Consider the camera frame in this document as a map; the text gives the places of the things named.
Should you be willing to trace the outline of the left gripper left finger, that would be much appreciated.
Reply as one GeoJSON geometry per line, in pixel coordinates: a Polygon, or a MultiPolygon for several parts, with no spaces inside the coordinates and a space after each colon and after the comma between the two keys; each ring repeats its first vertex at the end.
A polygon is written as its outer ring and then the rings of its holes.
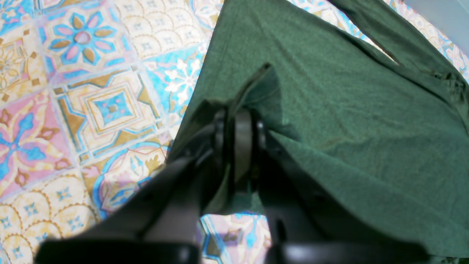
{"type": "Polygon", "coordinates": [[[67,239],[47,239],[37,264],[200,264],[196,225],[223,177],[225,110],[117,212],[67,239]]]}

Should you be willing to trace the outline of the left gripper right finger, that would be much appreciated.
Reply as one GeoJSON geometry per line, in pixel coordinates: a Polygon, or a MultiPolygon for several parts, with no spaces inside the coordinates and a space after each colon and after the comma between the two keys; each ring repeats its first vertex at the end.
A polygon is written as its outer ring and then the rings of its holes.
{"type": "Polygon", "coordinates": [[[257,193],[272,244],[266,264],[421,264],[423,246],[360,221],[312,179],[266,130],[254,110],[233,120],[233,184],[257,193]]]}

